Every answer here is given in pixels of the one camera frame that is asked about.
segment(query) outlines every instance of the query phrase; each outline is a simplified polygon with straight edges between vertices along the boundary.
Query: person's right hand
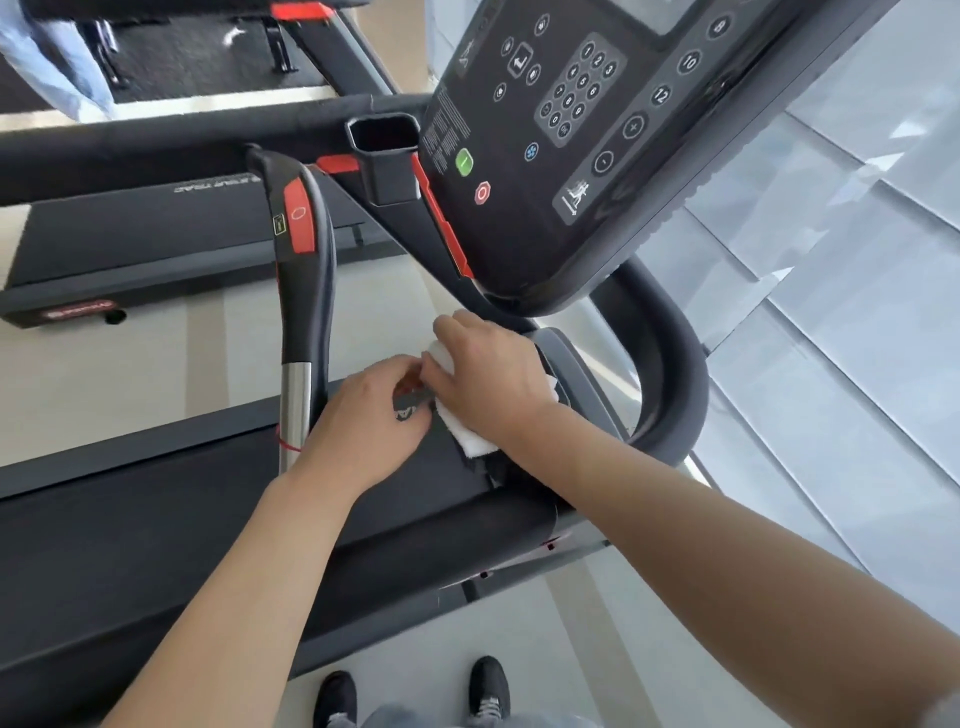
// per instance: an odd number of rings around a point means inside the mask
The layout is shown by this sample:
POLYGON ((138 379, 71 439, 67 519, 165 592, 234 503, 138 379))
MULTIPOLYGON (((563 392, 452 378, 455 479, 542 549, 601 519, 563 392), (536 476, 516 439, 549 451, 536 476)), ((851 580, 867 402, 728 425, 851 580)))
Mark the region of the person's right hand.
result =
POLYGON ((460 421, 506 448, 516 432, 555 404, 540 354, 529 339, 460 310, 433 324, 454 375, 423 354, 420 378, 460 421))

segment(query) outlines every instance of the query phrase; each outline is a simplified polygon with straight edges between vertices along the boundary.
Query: treadmill wheel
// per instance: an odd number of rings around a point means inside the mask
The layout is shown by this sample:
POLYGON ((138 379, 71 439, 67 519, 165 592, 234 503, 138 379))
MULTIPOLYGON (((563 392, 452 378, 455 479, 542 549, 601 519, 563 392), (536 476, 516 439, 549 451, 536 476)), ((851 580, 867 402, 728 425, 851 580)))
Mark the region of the treadmill wheel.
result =
POLYGON ((123 308, 114 308, 104 314, 104 322, 112 327, 123 324, 127 320, 127 312, 123 308))

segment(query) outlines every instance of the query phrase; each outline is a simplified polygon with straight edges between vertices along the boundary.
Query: treadmill console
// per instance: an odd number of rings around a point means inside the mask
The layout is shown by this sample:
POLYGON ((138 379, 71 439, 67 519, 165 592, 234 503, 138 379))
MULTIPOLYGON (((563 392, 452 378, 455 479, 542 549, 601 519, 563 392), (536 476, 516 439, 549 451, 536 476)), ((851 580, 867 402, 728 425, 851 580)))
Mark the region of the treadmill console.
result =
POLYGON ((622 254, 623 214, 689 131, 817 0, 486 0, 419 157, 479 287, 526 315, 622 254))

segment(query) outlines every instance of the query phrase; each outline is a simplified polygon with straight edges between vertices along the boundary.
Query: black cup holder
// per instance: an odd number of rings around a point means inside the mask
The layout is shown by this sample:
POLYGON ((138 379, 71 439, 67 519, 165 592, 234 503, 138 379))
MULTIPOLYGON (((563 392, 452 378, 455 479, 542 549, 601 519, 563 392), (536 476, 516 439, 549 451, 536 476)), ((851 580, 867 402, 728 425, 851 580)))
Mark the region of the black cup holder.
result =
POLYGON ((347 122, 347 139, 360 164, 367 199, 376 206, 420 198, 411 159, 420 143, 420 124, 408 113, 358 116, 347 122))

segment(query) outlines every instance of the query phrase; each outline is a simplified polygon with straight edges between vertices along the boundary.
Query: jeans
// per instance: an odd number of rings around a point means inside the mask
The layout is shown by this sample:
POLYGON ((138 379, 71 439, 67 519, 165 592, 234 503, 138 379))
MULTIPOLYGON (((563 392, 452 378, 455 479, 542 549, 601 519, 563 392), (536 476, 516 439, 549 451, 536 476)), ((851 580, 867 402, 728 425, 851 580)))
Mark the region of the jeans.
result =
POLYGON ((52 20, 32 24, 23 14, 20 0, 0 0, 0 53, 40 98, 74 121, 80 120, 80 110, 87 102, 107 116, 113 115, 107 79, 74 23, 52 20), (57 46, 73 81, 43 55, 34 40, 35 31, 57 46))
MULTIPOLYGON (((595 723, 577 716, 510 716, 506 720, 471 718, 468 728, 597 728, 595 723)), ((356 728, 345 717, 334 718, 328 728, 356 728)), ((400 705, 384 705, 363 723, 363 728, 440 728, 435 723, 400 705)))

